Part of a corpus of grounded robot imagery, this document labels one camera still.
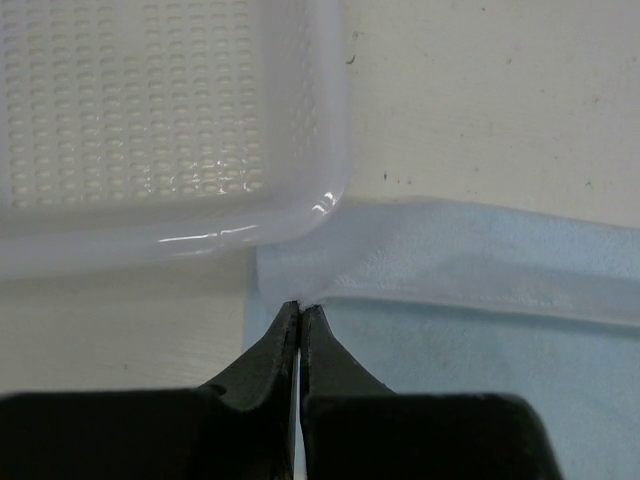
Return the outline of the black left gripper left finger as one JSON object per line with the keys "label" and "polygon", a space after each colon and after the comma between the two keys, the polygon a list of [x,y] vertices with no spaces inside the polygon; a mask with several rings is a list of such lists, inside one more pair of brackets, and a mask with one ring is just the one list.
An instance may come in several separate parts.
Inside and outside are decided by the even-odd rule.
{"label": "black left gripper left finger", "polygon": [[2,396],[2,478],[292,478],[299,314],[197,387]]}

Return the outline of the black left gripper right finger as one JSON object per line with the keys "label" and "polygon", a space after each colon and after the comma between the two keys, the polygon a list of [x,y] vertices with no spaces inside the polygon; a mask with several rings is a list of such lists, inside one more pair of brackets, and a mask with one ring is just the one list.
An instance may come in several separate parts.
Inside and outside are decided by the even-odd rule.
{"label": "black left gripper right finger", "polygon": [[506,394],[399,394],[301,317],[301,427],[310,479],[559,479],[546,429]]}

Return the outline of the light blue towel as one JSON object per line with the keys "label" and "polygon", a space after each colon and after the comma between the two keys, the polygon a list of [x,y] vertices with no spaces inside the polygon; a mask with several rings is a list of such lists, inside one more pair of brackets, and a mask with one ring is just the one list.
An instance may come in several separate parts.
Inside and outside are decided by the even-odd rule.
{"label": "light blue towel", "polygon": [[568,479],[639,475],[639,233],[453,202],[348,205],[258,248],[254,344],[282,303],[398,392],[501,392],[542,418]]}

